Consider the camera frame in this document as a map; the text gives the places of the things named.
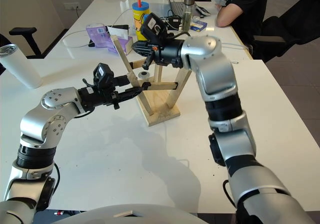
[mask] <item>office chair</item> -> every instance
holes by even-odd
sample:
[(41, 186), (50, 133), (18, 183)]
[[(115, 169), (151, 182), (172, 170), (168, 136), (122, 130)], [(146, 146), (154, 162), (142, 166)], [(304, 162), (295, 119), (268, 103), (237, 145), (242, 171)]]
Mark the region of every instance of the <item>office chair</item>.
[(279, 18), (262, 24), (261, 36), (254, 36), (253, 58), (265, 63), (282, 56), (293, 45), (303, 45), (320, 37), (320, 0), (299, 0)]
[(30, 45), (31, 49), (33, 50), (35, 55), (27, 56), (28, 59), (43, 59), (44, 56), (41, 53), (38, 45), (36, 44), (32, 34), (35, 33), (37, 29), (35, 27), (31, 28), (13, 28), (9, 31), (10, 35), (22, 35), (25, 40)]
[[(11, 44), (11, 42), (2, 34), (0, 34), (0, 47), (5, 46), (5, 45), (9, 45)], [(0, 75), (5, 71), (5, 67), (2, 66), (2, 64), (0, 64)]]
[[(43, 59), (45, 56), (41, 53), (38, 45), (36, 44), (32, 34), (36, 32), (37, 29), (35, 27), (32, 28), (13, 28), (9, 31), (10, 35), (22, 35), (25, 40), (30, 45), (35, 55), (27, 56), (27, 59)], [(11, 42), (2, 34), (0, 34), (0, 47), (9, 45)], [(5, 71), (5, 67), (0, 63), (0, 75)]]

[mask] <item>blue lid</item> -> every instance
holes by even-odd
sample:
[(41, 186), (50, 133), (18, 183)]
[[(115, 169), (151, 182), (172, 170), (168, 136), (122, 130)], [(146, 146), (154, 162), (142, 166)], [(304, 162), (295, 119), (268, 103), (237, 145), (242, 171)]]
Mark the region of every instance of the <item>blue lid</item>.
[(141, 8), (138, 7), (138, 2), (132, 4), (133, 10), (147, 10), (149, 8), (149, 4), (147, 2), (141, 2)]

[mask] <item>white cylinder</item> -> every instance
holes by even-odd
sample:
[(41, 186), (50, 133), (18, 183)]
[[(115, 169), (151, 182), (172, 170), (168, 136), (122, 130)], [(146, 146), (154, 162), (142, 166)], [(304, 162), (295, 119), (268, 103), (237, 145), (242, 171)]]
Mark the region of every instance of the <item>white cylinder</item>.
[(42, 84), (40, 75), (17, 45), (0, 48), (0, 63), (28, 88), (35, 89)]

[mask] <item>black shirt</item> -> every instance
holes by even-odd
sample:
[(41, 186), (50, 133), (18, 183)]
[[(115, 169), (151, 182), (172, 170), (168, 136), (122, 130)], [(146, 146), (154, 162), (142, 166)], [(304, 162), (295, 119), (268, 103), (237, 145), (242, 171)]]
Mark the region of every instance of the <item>black shirt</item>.
[(231, 26), (245, 44), (250, 44), (253, 35), (261, 34), (267, 0), (226, 0), (226, 5), (235, 4), (243, 13), (236, 18)]

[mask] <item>blue box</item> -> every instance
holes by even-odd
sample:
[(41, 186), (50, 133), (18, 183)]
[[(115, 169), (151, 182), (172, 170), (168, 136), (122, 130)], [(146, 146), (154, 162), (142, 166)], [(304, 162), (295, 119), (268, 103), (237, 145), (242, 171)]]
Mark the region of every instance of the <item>blue box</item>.
[(191, 25), (190, 25), (190, 29), (194, 30), (194, 31), (197, 31), (197, 32), (202, 31), (206, 27), (207, 27), (207, 23), (199, 21), (199, 20), (195, 21), (195, 22), (191, 22)]

